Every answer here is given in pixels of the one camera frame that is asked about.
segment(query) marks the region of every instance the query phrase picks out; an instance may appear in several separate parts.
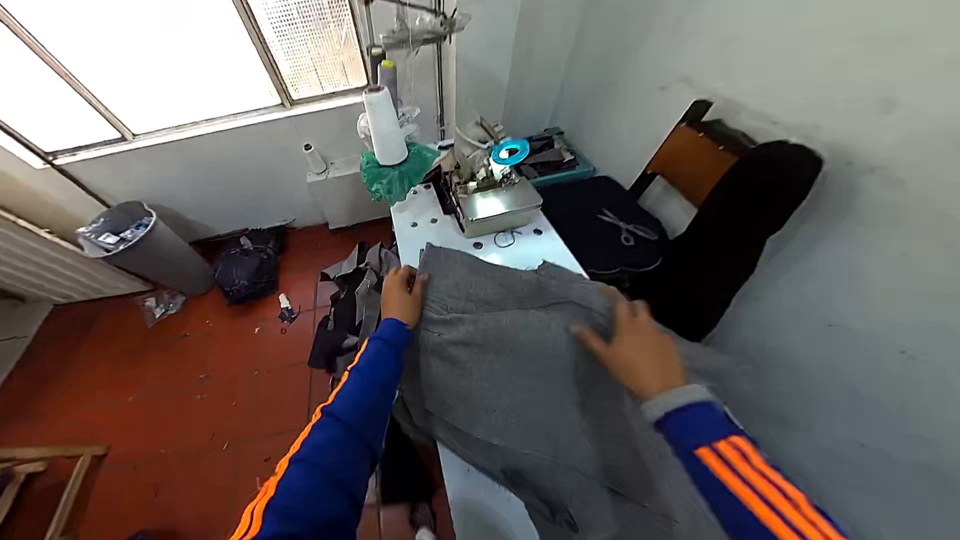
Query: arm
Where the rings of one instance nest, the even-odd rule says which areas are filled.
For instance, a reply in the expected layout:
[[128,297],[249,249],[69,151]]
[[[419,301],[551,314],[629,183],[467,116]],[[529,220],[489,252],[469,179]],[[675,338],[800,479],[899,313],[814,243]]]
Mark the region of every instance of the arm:
[[766,459],[710,393],[686,384],[670,337],[641,302],[616,305],[613,338],[575,333],[641,400],[697,490],[733,540],[843,540],[823,510]]
[[426,276],[395,269],[383,285],[380,327],[276,465],[230,540],[355,538],[367,480],[383,449],[410,328]]

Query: trash bin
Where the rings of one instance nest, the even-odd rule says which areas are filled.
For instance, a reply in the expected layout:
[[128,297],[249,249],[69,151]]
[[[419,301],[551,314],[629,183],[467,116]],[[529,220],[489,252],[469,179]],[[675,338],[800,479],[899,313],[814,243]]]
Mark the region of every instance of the trash bin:
[[139,201],[100,213],[77,238],[88,257],[196,296],[213,288],[213,268]]

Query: blue track jacket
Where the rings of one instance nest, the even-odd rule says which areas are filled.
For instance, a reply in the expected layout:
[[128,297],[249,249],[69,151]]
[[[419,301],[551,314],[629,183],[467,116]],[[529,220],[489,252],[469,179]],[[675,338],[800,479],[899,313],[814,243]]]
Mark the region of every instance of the blue track jacket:
[[[385,319],[247,506],[230,540],[353,539],[413,333]],[[705,389],[645,404],[734,540],[841,540],[840,529],[782,473]]]

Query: spool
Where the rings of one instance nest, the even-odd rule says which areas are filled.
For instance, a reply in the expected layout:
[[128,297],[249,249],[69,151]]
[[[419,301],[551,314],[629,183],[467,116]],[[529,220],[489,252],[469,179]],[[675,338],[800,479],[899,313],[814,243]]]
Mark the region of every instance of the spool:
[[512,166],[530,155],[530,141],[525,138],[507,138],[493,145],[490,159],[500,165]]
[[402,163],[407,159],[407,143],[396,120],[390,91],[383,86],[367,88],[363,92],[363,105],[367,110],[376,160],[388,167]]
[[309,142],[303,143],[303,156],[306,158],[306,167],[313,174],[321,174],[326,171],[326,162],[320,155],[320,151]]
[[385,60],[376,68],[377,80],[379,85],[385,86],[390,91],[390,99],[394,102],[394,110],[400,111],[400,94],[396,85],[396,64]]
[[387,53],[383,50],[383,47],[374,45],[370,48],[370,77],[371,86],[377,86],[378,76],[377,72],[379,71],[380,63],[387,59]]

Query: orange stripe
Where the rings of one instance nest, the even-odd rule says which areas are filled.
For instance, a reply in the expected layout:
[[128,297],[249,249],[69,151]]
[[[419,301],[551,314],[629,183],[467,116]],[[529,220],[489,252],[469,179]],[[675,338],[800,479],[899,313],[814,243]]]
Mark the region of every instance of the orange stripe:
[[250,504],[247,504],[247,508],[243,511],[243,516],[240,518],[240,525],[237,526],[237,529],[233,532],[233,535],[230,536],[229,540],[239,540],[241,536],[247,529],[250,528],[251,516],[253,514],[253,508],[256,507],[256,504],[260,502],[260,499],[263,497],[267,490],[264,489],[266,485],[260,486],[260,490],[256,492],[256,497],[250,501]]
[[779,540],[801,540],[797,533],[780,519],[770,506],[767,506],[752,489],[747,487],[733,471],[731,471],[717,454],[709,447],[701,447],[694,451],[697,457],[704,462],[714,476],[727,486],[744,506],[750,508],[757,519],[770,529]]
[[836,528],[820,515],[820,512],[813,507],[813,504],[810,503],[810,500],[804,495],[802,491],[794,487],[792,483],[787,481],[776,469],[770,466],[767,463],[767,460],[760,455],[760,452],[742,435],[734,435],[730,437],[730,442],[733,445],[742,450],[744,454],[747,455],[747,459],[750,460],[750,464],[756,467],[764,476],[770,479],[774,484],[777,485],[783,493],[786,493],[788,497],[793,501],[793,503],[800,509],[806,519],[813,522],[813,525],[829,539],[829,540],[847,540],[842,534],[837,532]]
[[728,440],[714,443],[713,448],[717,449],[720,455],[725,457],[733,466],[733,469],[737,473],[740,473],[740,476],[747,480],[755,490],[759,491],[760,495],[767,500],[767,503],[773,506],[781,516],[786,518],[786,520],[790,522],[790,525],[802,532],[809,540],[826,540],[824,535],[821,534],[816,527],[811,525],[804,516],[797,512],[797,509],[794,508],[792,504],[787,502],[780,490],[774,487],[762,474],[758,473],[756,469],[747,463],[747,460],[743,458],[743,454],[733,448],[729,442],[729,438]]
[[[357,352],[357,356],[353,358],[353,363],[347,367],[347,370],[344,372],[344,377],[340,379],[340,384],[337,384],[337,387],[333,389],[333,392],[330,393],[330,397],[326,398],[326,401],[320,404],[317,407],[317,410],[313,413],[313,419],[310,420],[310,423],[306,425],[306,428],[303,429],[303,432],[300,433],[300,436],[297,437],[297,440],[294,441],[293,446],[290,447],[290,451],[287,452],[287,455],[283,457],[276,465],[276,472],[270,479],[267,480],[267,483],[263,484],[263,488],[260,490],[260,496],[253,501],[253,515],[252,515],[252,524],[250,530],[243,536],[242,540],[249,540],[256,536],[260,532],[260,528],[263,527],[263,511],[267,507],[267,503],[270,502],[270,499],[274,496],[276,492],[276,484],[283,478],[283,474],[287,472],[287,465],[290,463],[290,458],[297,453],[300,449],[300,445],[303,443],[303,440],[306,439],[307,435],[310,434],[310,430],[313,428],[313,425],[320,420],[321,411],[325,406],[330,405],[333,402],[333,398],[337,397],[337,394],[340,392],[340,389],[343,388],[344,383],[347,382],[347,379],[350,376],[350,370],[353,369],[353,366],[357,365],[357,362],[360,361],[360,355],[367,350],[367,341],[364,340],[363,345],[360,347],[360,351]],[[247,513],[244,512],[243,520],[247,519]]]

